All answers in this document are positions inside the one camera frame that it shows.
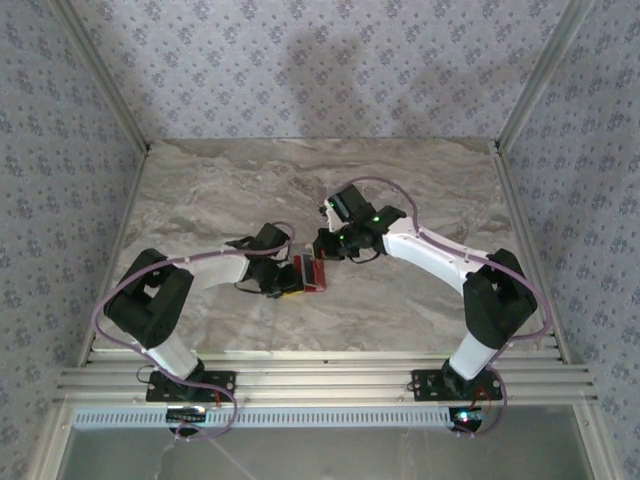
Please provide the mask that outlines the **red card holder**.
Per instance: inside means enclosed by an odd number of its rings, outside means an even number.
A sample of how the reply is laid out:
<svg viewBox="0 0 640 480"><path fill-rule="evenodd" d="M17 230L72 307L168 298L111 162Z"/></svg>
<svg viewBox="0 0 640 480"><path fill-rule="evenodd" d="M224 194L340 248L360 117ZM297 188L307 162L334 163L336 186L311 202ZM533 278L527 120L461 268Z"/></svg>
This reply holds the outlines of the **red card holder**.
<svg viewBox="0 0 640 480"><path fill-rule="evenodd" d="M327 289L324 261L311 254L299 254L293 257L293 264L302 280L304 293L321 293Z"/></svg>

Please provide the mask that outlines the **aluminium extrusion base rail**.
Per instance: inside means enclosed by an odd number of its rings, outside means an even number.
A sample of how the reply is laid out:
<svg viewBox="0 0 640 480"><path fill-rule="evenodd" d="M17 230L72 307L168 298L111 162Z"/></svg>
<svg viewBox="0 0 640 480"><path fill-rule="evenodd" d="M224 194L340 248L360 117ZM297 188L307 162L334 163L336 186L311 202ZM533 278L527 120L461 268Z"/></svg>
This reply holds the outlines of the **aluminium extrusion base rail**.
<svg viewBox="0 0 640 480"><path fill-rule="evenodd" d="M413 396L407 385L418 369L438 369L444 358L422 352L225 352L202 355L211 370L237 374L235 396L244 406L394 406ZM57 401L129 405L145 387L136 375L144 360L99 350L84 367L63 371ZM558 350L504 354L495 368L512 405L572 405L597 400L588 368L562 361Z"/></svg>

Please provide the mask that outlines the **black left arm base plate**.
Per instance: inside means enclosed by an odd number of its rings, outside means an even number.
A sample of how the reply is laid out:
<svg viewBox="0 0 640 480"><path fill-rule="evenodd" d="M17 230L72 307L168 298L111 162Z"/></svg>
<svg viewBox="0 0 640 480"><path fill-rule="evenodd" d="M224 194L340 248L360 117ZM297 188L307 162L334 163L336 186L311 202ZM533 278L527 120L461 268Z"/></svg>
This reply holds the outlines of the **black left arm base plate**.
<svg viewBox="0 0 640 480"><path fill-rule="evenodd" d="M208 371L194 373L188 381L204 383L225 388L231 393L235 391L236 373L233 371ZM151 373L146 391L147 402L221 402L230 403L230 400L210 389L190 387L170 380L161 372Z"/></svg>

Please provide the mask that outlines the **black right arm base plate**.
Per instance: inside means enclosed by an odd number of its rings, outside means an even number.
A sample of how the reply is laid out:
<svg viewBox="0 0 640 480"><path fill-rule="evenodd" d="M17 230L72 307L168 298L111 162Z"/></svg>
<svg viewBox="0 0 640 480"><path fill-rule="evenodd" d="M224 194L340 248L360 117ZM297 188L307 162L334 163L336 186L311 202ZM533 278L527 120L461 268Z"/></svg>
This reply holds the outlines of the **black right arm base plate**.
<svg viewBox="0 0 640 480"><path fill-rule="evenodd" d="M416 402L503 399L497 375L486 369L472 380L465 380L453 370L414 370L407 390L413 394Z"/></svg>

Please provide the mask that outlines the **aluminium side rail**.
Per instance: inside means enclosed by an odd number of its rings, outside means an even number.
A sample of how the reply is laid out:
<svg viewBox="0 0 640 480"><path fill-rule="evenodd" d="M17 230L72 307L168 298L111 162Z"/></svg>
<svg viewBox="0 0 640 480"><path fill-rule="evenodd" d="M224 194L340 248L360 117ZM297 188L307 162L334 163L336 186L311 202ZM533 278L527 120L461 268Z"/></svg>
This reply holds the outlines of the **aluminium side rail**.
<svg viewBox="0 0 640 480"><path fill-rule="evenodd" d="M522 256L521 262L526 278L532 281L544 294L545 300L551 309L552 324L545 335L548 338L554 338L555 348L558 350L558 359L565 364L571 364L573 362L571 351L564 335L561 318L553 299L550 284L546 278L540 256L536 249L534 237L526 215L526 209L518 192L511 166L499 151L495 142L490 141L489 148L494 157L497 176L510 212L511 223L515 232L519 253Z"/></svg>
<svg viewBox="0 0 640 480"><path fill-rule="evenodd" d="M111 253L108 259L105 274L103 276L101 286L98 290L98 300L102 300L106 296L107 292L109 291L111 280L113 278L114 271L117 266L117 261L120 255L120 251L124 243L125 233L126 233L127 225L129 222L132 205L134 204L134 201L137 195L140 179L141 179L142 172L144 170L145 163L148 156L149 156L149 149L146 149L141 154L138 166L135 170L131 188L129 189L129 193L126 198L126 202L124 204L124 210L120 218L119 228L117 230L117 234L113 243L113 248L111 250ZM86 334L84 335L82 347L76 361L77 367L86 366L88 359L91 355L92 345L95 340L95 336L96 334L95 334L94 328L92 326L89 326Z"/></svg>

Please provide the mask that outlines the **aluminium corner post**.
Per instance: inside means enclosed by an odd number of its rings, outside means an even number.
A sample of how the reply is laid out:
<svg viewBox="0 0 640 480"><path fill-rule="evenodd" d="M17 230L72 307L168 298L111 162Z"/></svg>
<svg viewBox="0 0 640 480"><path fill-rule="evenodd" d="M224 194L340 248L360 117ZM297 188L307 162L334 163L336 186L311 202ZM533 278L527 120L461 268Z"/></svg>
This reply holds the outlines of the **aluminium corner post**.
<svg viewBox="0 0 640 480"><path fill-rule="evenodd" d="M515 105L495 140L499 154L505 155L513 146L596 3L597 0L566 1L556 25L545 41Z"/></svg>
<svg viewBox="0 0 640 480"><path fill-rule="evenodd" d="M70 43L92 76L127 139L135 150L146 154L148 142L71 0L47 0L47 2L61 22Z"/></svg>

